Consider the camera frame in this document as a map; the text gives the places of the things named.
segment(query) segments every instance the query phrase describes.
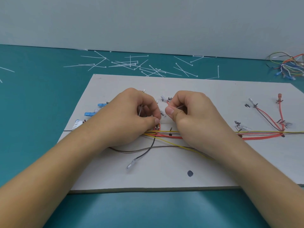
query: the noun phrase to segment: forearm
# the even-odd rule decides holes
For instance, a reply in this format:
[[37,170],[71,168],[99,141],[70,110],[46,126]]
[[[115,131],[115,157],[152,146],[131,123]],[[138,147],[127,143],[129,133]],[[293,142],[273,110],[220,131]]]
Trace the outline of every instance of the forearm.
[[227,142],[218,161],[272,227],[304,224],[304,191],[241,139]]
[[75,130],[0,188],[0,227],[42,227],[96,155]]

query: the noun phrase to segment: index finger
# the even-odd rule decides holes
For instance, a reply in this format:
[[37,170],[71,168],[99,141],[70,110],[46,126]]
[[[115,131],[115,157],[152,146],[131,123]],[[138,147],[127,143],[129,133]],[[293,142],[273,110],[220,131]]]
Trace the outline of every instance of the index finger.
[[169,103],[169,106],[173,106],[173,107],[179,107],[182,105],[185,105],[186,107],[188,107],[189,104],[189,98],[191,95],[193,95],[193,91],[186,91],[186,90],[180,90],[178,91],[174,97],[172,98],[172,100]]
[[161,112],[159,111],[158,104],[156,103],[155,99],[143,91],[137,91],[137,105],[147,106],[150,110],[150,113],[161,119]]

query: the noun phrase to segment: green table surface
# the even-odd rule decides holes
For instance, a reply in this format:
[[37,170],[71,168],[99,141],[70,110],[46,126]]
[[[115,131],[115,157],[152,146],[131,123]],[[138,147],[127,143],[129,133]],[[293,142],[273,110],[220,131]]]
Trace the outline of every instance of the green table surface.
[[[128,61],[125,57],[147,54],[98,52],[109,59],[100,64],[107,68],[88,71],[88,66],[64,66],[97,64],[100,59],[81,57],[99,57],[94,51],[0,45],[0,67],[14,71],[0,69],[0,186],[56,144],[94,73],[144,76],[139,69],[109,66],[114,65],[111,61]],[[196,57],[176,57],[193,66],[174,55],[149,54],[134,59],[148,59],[143,67],[151,65],[183,78],[217,77],[219,66],[220,80],[289,82],[304,91],[304,80],[275,77],[262,60],[202,58],[191,63]],[[198,77],[187,77],[173,68],[175,63]],[[45,227],[235,228],[268,224],[239,189],[67,195]]]

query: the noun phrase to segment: person's right hand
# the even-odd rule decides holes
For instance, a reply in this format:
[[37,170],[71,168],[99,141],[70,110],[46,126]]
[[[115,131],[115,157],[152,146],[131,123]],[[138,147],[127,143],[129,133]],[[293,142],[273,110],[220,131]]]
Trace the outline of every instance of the person's right hand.
[[[182,105],[187,107],[185,111],[177,109]],[[242,142],[203,93],[178,91],[165,111],[176,123],[183,139],[211,157],[221,155],[218,152],[229,144]]]

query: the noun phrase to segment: wiring board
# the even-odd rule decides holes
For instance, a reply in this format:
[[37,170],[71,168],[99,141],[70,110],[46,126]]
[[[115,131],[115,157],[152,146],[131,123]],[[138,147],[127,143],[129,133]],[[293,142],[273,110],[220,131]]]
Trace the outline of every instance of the wiring board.
[[[284,132],[303,131],[304,94],[291,84],[94,74],[60,139],[70,133],[76,120],[90,119],[89,116],[84,116],[85,112],[94,112],[98,108],[97,104],[111,101],[118,93],[129,87],[145,89],[145,93],[159,102],[159,108],[163,111],[167,103],[162,101],[162,95],[170,98],[179,90],[203,92],[212,100],[234,131],[240,134],[275,131],[277,137],[246,142],[297,184],[304,184],[304,135],[286,133],[282,137],[281,131],[276,130],[262,112],[274,120],[272,124],[275,127],[276,123],[279,129],[284,126]],[[278,93],[282,94],[283,99],[280,104],[277,104]],[[292,123],[286,125],[286,128],[278,122],[281,119],[279,105],[284,121]],[[163,116],[160,124],[162,131],[177,131],[175,123],[168,116]],[[152,133],[155,132],[148,133],[150,136],[141,136],[129,145],[114,147],[117,150],[132,151],[148,149],[154,142],[154,148],[131,169],[126,170],[126,167],[147,149],[129,153],[106,149],[89,164],[71,192],[172,191],[238,186],[214,160],[190,150],[164,147],[170,144],[163,140],[189,147],[183,139],[162,137],[163,140],[154,141]],[[253,135],[264,136],[258,132]]]

